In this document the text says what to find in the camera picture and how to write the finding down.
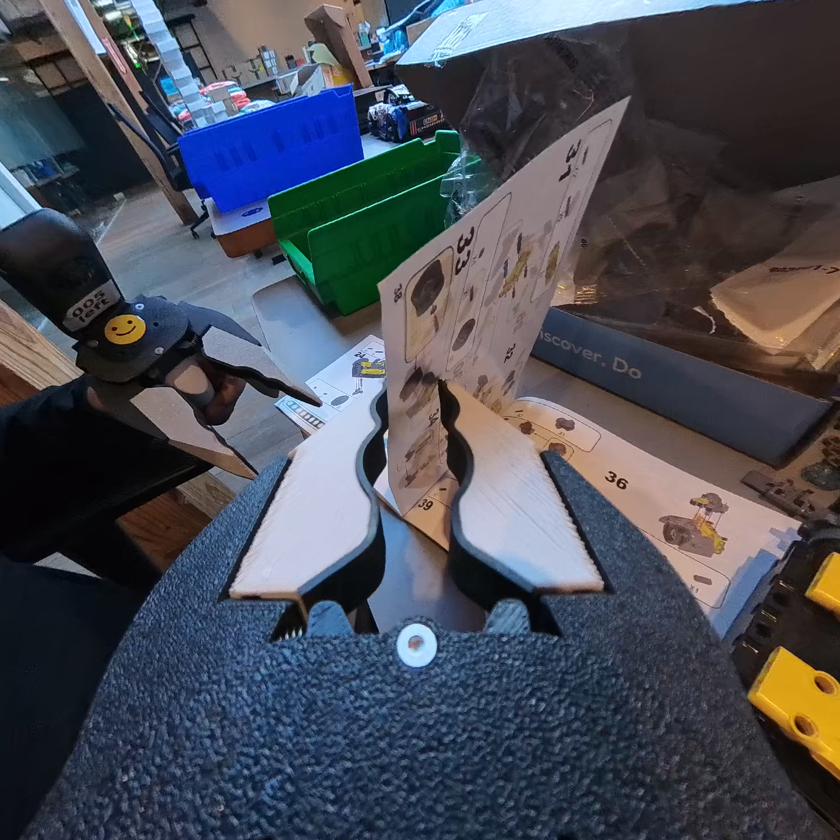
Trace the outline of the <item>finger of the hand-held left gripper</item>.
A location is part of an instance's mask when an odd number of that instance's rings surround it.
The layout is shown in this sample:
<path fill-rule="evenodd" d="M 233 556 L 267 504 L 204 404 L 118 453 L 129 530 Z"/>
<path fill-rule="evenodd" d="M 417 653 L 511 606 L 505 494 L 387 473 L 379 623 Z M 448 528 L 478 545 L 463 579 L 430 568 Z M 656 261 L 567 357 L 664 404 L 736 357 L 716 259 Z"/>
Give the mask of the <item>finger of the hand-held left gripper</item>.
<path fill-rule="evenodd" d="M 232 333 L 205 333 L 204 358 L 219 370 L 235 375 L 255 390 L 275 400 L 290 396 L 300 403 L 321 406 L 318 395 L 306 384 L 294 381 L 259 344 Z"/>
<path fill-rule="evenodd" d="M 145 388 L 130 398 L 130 404 L 181 451 L 228 474 L 248 480 L 257 477 L 251 464 L 199 419 L 178 391 L 167 386 Z"/>

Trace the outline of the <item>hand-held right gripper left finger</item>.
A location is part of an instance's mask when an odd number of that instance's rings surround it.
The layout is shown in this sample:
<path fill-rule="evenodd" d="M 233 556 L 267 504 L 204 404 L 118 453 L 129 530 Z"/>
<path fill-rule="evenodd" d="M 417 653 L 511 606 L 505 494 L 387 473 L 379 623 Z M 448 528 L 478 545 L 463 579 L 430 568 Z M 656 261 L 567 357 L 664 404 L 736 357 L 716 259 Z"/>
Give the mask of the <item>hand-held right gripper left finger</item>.
<path fill-rule="evenodd" d="M 238 557 L 231 599 L 365 602 L 375 592 L 385 572 L 374 483 L 386 429 L 381 385 L 292 451 Z"/>

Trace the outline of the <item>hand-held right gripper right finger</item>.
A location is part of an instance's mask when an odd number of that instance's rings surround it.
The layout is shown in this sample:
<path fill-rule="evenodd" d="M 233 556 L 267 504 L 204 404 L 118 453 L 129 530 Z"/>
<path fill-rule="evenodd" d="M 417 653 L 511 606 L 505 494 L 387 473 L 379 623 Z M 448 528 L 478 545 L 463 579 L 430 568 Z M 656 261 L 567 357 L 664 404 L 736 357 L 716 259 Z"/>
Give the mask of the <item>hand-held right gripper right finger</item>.
<path fill-rule="evenodd" d="M 449 564 L 467 595 L 600 593 L 604 581 L 540 452 L 455 383 L 438 382 L 450 507 Z"/>

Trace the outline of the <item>white instruction booklet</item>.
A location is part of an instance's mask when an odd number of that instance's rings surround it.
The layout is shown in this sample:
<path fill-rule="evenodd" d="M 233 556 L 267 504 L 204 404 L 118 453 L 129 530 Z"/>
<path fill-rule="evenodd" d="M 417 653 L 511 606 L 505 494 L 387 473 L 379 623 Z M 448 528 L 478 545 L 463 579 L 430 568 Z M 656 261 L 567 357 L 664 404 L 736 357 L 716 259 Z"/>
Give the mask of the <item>white instruction booklet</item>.
<path fill-rule="evenodd" d="M 684 471 L 666 454 L 668 440 L 627 441 L 627 416 L 612 398 L 598 419 L 520 396 L 533 346 L 580 353 L 616 367 L 538 316 L 560 314 L 551 294 L 571 252 L 629 98 L 605 108 L 554 142 L 478 207 L 407 258 L 379 285 L 384 339 L 375 361 L 386 367 L 392 409 L 391 465 L 375 483 L 407 524 L 448 549 L 456 480 L 446 467 L 438 379 L 462 385 L 516 429 L 521 449 L 553 451 L 637 526 L 671 562 L 721 637 L 733 633 L 761 580 L 781 560 L 798 524 L 756 501 Z"/>

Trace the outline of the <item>yellow toy vehicle model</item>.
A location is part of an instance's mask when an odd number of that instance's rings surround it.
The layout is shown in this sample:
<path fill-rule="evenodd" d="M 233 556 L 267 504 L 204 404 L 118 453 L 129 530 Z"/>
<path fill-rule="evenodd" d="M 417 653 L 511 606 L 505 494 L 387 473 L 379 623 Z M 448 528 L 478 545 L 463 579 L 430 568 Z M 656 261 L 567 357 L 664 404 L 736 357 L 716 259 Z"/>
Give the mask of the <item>yellow toy vehicle model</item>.
<path fill-rule="evenodd" d="M 728 632 L 731 659 L 793 786 L 838 837 L 838 519 L 801 525 Z"/>

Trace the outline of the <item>grey desk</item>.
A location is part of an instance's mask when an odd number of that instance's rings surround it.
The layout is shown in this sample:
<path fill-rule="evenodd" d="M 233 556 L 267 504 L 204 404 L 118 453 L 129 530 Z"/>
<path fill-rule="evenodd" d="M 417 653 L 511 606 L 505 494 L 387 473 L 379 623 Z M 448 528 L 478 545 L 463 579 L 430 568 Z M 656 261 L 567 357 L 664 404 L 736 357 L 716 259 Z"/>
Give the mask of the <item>grey desk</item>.
<path fill-rule="evenodd" d="M 332 317 L 295 277 L 259 290 L 253 302 L 270 351 L 305 380 L 382 333 L 379 304 Z M 587 449 L 572 433 L 571 465 L 656 540 L 723 636 L 800 525 L 740 482 L 764 465 L 541 360 L 528 360 L 520 388 L 527 402 L 556 404 L 600 434 Z M 660 521 L 689 516 L 690 499 L 706 490 L 729 504 L 719 529 L 728 547 L 716 558 L 669 547 Z M 485 613 L 451 581 L 445 550 L 392 511 L 383 520 L 386 571 L 370 600 L 378 628 L 389 631 L 420 616 L 447 630 L 480 629 Z"/>

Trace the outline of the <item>person's left hand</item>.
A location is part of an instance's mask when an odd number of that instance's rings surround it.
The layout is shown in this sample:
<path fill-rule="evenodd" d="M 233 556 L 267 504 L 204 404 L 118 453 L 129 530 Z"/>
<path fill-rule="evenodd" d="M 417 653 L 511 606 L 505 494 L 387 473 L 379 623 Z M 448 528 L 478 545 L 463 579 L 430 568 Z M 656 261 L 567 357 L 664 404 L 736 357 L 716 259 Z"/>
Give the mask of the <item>person's left hand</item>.
<path fill-rule="evenodd" d="M 226 423 L 246 387 L 244 380 L 199 353 L 172 368 L 164 383 L 181 394 L 208 426 Z"/>

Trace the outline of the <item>brown cardboard box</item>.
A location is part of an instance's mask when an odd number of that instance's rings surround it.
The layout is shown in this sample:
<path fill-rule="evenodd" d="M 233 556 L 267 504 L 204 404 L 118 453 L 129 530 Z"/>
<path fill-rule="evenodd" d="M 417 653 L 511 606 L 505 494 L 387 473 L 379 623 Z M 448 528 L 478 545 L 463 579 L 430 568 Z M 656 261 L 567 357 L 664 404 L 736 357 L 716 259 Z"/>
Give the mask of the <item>brown cardboard box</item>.
<path fill-rule="evenodd" d="M 211 197 L 204 204 L 212 234 L 228 258 L 261 257 L 277 247 L 267 197 L 230 212 L 222 212 Z"/>

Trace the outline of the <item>green box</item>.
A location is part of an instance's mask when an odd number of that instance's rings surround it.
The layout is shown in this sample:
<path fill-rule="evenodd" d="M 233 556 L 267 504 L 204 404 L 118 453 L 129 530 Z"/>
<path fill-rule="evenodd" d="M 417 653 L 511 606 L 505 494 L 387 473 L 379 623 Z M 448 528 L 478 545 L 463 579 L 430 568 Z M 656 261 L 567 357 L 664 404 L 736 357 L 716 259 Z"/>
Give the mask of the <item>green box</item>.
<path fill-rule="evenodd" d="M 439 130 L 269 196 L 278 245 L 323 306 L 378 301 L 379 282 L 444 231 L 441 181 L 460 152 L 458 133 Z"/>

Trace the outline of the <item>dark blue robot kit box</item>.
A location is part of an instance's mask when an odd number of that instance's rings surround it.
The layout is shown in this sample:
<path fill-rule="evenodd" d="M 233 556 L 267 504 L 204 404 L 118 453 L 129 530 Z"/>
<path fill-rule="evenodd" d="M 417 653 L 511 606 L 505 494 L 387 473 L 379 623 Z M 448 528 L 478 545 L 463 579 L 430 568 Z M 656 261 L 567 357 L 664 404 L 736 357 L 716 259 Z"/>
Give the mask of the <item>dark blue robot kit box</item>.
<path fill-rule="evenodd" d="M 498 45 L 508 30 L 529 25 L 589 24 L 606 16 L 649 17 L 744 2 L 477 2 L 436 17 L 400 60 L 397 72 L 411 92 L 438 105 L 457 130 L 457 115 L 471 90 L 474 73 L 459 69 L 457 58 Z M 543 327 L 570 333 L 598 353 L 616 353 L 616 367 L 595 366 L 580 353 L 536 343 L 532 353 L 583 380 L 682 424 L 772 466 L 795 457 L 838 412 L 838 375 L 810 382 L 782 382 L 737 371 L 723 364 L 673 350 L 650 340 L 589 322 L 554 303 Z"/>

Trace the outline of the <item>blue plastic bin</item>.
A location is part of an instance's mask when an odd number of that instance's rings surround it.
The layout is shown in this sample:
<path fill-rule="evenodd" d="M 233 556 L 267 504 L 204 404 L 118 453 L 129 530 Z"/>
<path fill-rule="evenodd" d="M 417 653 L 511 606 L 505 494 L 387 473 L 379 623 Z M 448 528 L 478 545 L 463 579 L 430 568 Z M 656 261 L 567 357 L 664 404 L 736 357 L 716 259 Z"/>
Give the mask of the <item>blue plastic bin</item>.
<path fill-rule="evenodd" d="M 223 213 L 364 157 L 351 85 L 192 130 L 178 144 L 193 188 Z"/>

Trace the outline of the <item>clear plastic bag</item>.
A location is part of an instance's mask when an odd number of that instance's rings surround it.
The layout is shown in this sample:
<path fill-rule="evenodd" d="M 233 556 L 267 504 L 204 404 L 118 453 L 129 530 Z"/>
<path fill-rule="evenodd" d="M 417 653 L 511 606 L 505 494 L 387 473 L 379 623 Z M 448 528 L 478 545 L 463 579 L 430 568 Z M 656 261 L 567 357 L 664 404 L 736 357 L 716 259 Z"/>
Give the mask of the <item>clear plastic bag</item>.
<path fill-rule="evenodd" d="M 554 303 L 788 385 L 838 375 L 838 2 L 530 24 L 456 62 L 447 227 L 628 98 Z"/>

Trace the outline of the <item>wooden post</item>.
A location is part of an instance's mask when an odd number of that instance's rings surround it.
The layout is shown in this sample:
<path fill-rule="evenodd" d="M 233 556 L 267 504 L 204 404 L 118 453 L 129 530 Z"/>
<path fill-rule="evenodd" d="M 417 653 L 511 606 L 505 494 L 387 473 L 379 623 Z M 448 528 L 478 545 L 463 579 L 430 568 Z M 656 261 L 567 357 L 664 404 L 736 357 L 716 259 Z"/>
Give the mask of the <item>wooden post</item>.
<path fill-rule="evenodd" d="M 110 60 L 103 60 L 102 55 L 95 49 L 91 37 L 95 35 L 98 42 L 104 45 L 107 32 L 103 25 L 95 24 L 92 21 L 92 18 L 85 13 L 84 6 L 82 6 L 81 2 L 78 2 L 77 7 L 79 8 L 79 14 L 87 21 L 85 26 L 80 24 L 77 14 L 74 13 L 76 6 L 73 4 L 68 4 L 63 1 L 40 1 L 39 4 L 45 11 L 47 18 L 53 25 L 58 36 L 62 38 L 66 47 L 73 55 L 79 68 L 81 68 L 97 92 L 102 103 L 106 107 L 114 106 L 119 109 L 130 124 L 141 132 L 142 136 L 140 137 L 123 123 L 118 122 L 118 128 L 121 133 L 131 144 L 134 152 L 142 161 L 143 166 L 152 176 L 156 185 L 161 189 L 167 202 L 171 205 L 173 212 L 185 226 L 194 224 L 197 220 L 197 215 L 193 205 L 190 204 L 182 192 L 176 191 L 167 179 L 165 168 L 155 156 L 152 149 L 144 142 L 146 134 L 142 131 L 142 127 L 133 114 L 129 101 L 123 96 L 121 89 L 110 71 L 112 62 Z"/>
<path fill-rule="evenodd" d="M 1 303 L 1 404 L 21 402 L 73 380 L 70 360 L 21 315 Z M 127 537 L 159 572 L 235 498 L 209 471 L 184 469 L 158 482 L 142 479 L 126 499 L 107 503 L 100 518 Z"/>

